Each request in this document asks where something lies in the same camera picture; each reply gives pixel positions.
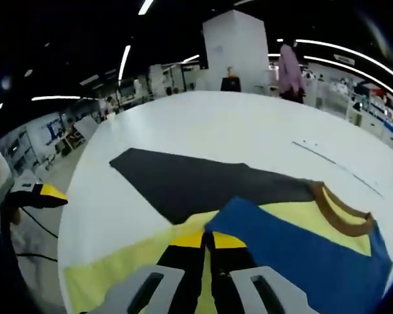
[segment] round white table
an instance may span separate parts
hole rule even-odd
[[[298,103],[188,92],[118,114],[100,124],[88,142],[67,191],[58,240],[68,313],[64,268],[92,262],[171,226],[109,165],[131,147],[243,162],[324,181],[345,203],[372,212],[393,260],[393,150],[341,118]]]

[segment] blue cloth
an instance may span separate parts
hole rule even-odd
[[[207,225],[208,232],[237,237],[258,266],[270,266],[306,292],[321,314],[368,314],[381,299],[391,261],[377,223],[371,257],[329,241],[233,198]]]

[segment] ceiling light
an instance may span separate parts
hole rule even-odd
[[[182,63],[187,63],[187,62],[190,62],[191,60],[195,60],[197,58],[199,58],[199,54],[197,54],[196,56],[193,56],[193,57],[190,57],[190,58],[187,58],[187,59],[183,60]]]
[[[125,66],[126,57],[128,57],[128,54],[130,53],[130,49],[131,49],[130,45],[125,47],[124,55],[122,56],[122,61],[121,61],[121,68],[119,69],[118,80],[122,79],[122,74],[124,73],[124,66]]]
[[[375,77],[372,77],[371,75],[368,75],[367,73],[364,73],[360,70],[357,70],[353,67],[349,67],[345,64],[341,64],[341,63],[337,63],[334,61],[330,61],[330,60],[325,60],[325,59],[321,59],[321,58],[315,58],[315,57],[310,57],[310,56],[305,56],[305,59],[309,59],[309,60],[315,60],[315,61],[319,61],[319,62],[324,62],[324,63],[329,63],[329,64],[333,64],[333,65],[337,65],[338,67],[344,67],[345,69],[348,69],[352,72],[356,72],[359,75],[362,75],[363,77],[367,77],[370,80],[373,80],[374,82],[376,82],[377,84],[381,85],[383,88],[386,88],[389,92],[391,92],[393,94],[393,89],[388,87],[385,83],[381,82],[380,80],[377,80]]]
[[[10,77],[4,77],[1,80],[1,87],[4,90],[10,90]]]
[[[27,70],[26,73],[25,73],[25,77],[30,76],[32,74],[32,72],[33,72],[32,69]]]
[[[103,84],[99,84],[99,85],[93,87],[92,89],[93,89],[93,90],[97,90],[99,87],[102,87],[102,86],[103,86]]]
[[[150,6],[153,4],[154,0],[145,0],[143,6],[141,7],[138,15],[144,15],[150,9]]]
[[[32,98],[32,101],[50,100],[50,99],[80,99],[80,96],[40,96]]]
[[[85,79],[84,81],[80,82],[81,86],[84,86],[86,84],[89,84],[90,82],[93,82],[94,80],[97,80],[99,78],[99,75],[95,74],[92,77],[89,77]]]
[[[167,67],[166,69],[163,70],[163,73],[169,71],[170,69],[173,69],[175,66],[176,66],[176,64],[173,64],[173,65]]]
[[[237,7],[238,5],[242,5],[242,4],[244,4],[244,3],[251,2],[251,1],[254,1],[254,0],[241,0],[241,1],[239,1],[239,2],[236,2],[236,3],[234,4],[234,6]]]
[[[105,75],[109,75],[111,73],[114,73],[115,71],[116,71],[116,69],[109,70],[108,72],[105,72]]]
[[[329,43],[323,43],[322,41],[310,41],[308,39],[297,39],[296,40],[298,43],[303,43],[303,44],[318,44],[320,46],[326,46],[326,47],[330,47],[330,48],[335,48],[335,49],[339,49],[345,52],[349,52],[350,54],[355,54],[358,57],[361,57],[363,59],[366,59],[367,61],[370,61],[371,63],[374,63],[375,65],[377,65],[378,67],[384,69],[386,72],[390,73],[393,76],[393,70],[389,69],[387,66],[385,66],[384,64],[378,62],[377,60],[374,60],[373,58],[370,58],[369,56],[366,56],[365,54],[362,54],[360,52],[357,52],[355,50],[352,49],[348,49],[342,46],[338,46],[336,44],[329,44]]]

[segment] fabric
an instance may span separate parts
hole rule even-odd
[[[287,44],[281,46],[280,59],[278,60],[278,78],[280,93],[285,93],[291,89],[296,91],[299,89],[306,90],[297,56]]]
[[[181,224],[193,214],[218,210],[234,196],[259,205],[314,200],[307,180],[246,164],[131,148],[110,165],[172,224]]]
[[[191,236],[204,230],[218,211],[193,215],[183,224],[172,226],[165,232],[155,234],[133,245],[129,245],[92,263],[64,269],[65,285],[74,314],[98,307],[109,288],[124,280],[139,267],[155,265],[175,239]],[[215,313],[211,293],[210,255],[205,255],[202,274],[202,292],[196,314]]]
[[[221,81],[222,92],[241,92],[240,79],[238,77],[223,77]]]
[[[234,198],[207,224],[206,231],[221,232],[245,242],[258,266],[271,267],[306,292],[309,305],[319,313],[371,313],[383,295],[392,265],[377,223],[368,223],[370,217],[364,215],[365,222],[359,221],[358,225],[359,229],[364,229],[364,224],[372,227],[366,234],[369,256],[350,248],[361,247],[363,239],[352,237],[355,245],[344,244],[348,239],[342,245],[336,243],[329,234],[336,226],[334,221],[317,233],[315,229],[304,229],[301,212],[319,222],[323,214],[313,206],[309,209],[302,205],[292,208],[300,215],[288,222],[285,214],[280,218],[273,215],[279,212],[277,207],[271,208],[271,214],[268,206],[262,210],[250,201]],[[288,213],[287,206],[281,204]],[[347,230],[357,218],[345,222]]]
[[[335,202],[331,200],[328,193],[326,192],[326,189],[322,189],[324,197],[331,205],[331,208],[337,213],[337,215],[343,217],[347,223],[359,225],[365,222],[364,218],[351,216],[339,208]],[[352,238],[346,234],[341,233],[332,227],[332,225],[321,214],[320,208],[316,201],[302,203],[276,203],[261,205],[260,208],[279,219],[285,220],[304,230],[313,232],[328,239],[329,241],[352,249],[357,253],[371,256],[371,244],[369,241],[369,236],[361,235]]]

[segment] yellow cloth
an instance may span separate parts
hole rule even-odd
[[[172,226],[165,232],[158,233],[150,239],[124,247],[91,264],[68,267],[64,270],[65,284],[69,294],[73,313],[90,311],[104,300],[109,287],[125,280],[131,273],[144,265],[155,265],[173,239],[187,237],[202,231],[218,211],[197,214],[188,218],[183,224]],[[211,289],[210,268],[204,269],[204,289]],[[195,313],[215,313],[210,290],[200,296]]]
[[[364,219],[350,216],[336,206],[325,190],[324,194],[332,209],[345,221],[351,224],[364,223]],[[349,237],[338,232],[323,217],[315,201],[268,204],[261,205],[260,208],[279,219],[314,232],[334,243],[348,247],[360,254],[371,256],[368,235]],[[195,245],[200,241],[204,225],[217,212],[193,215],[183,224],[172,226],[169,230],[156,234],[151,239],[124,247],[91,264],[66,268],[64,275],[73,312],[90,311],[99,306],[109,287],[126,279],[140,266],[156,264],[171,242],[174,244],[177,241],[176,245],[189,246],[190,243]],[[240,240],[226,235],[216,235],[215,241],[216,247],[225,247],[231,243],[234,243],[235,247],[245,247]],[[208,253],[206,251],[202,291],[195,311],[197,314],[216,313],[214,299],[211,296],[210,255]]]
[[[345,222],[349,224],[363,224],[365,222],[365,219],[351,216],[346,211],[343,211],[332,202],[326,190],[323,189],[323,191],[330,207]],[[267,204],[261,205],[260,208],[279,219],[314,232],[336,244],[352,249],[357,253],[371,256],[371,244],[368,235],[350,237],[349,235],[342,234],[325,219],[315,201]]]

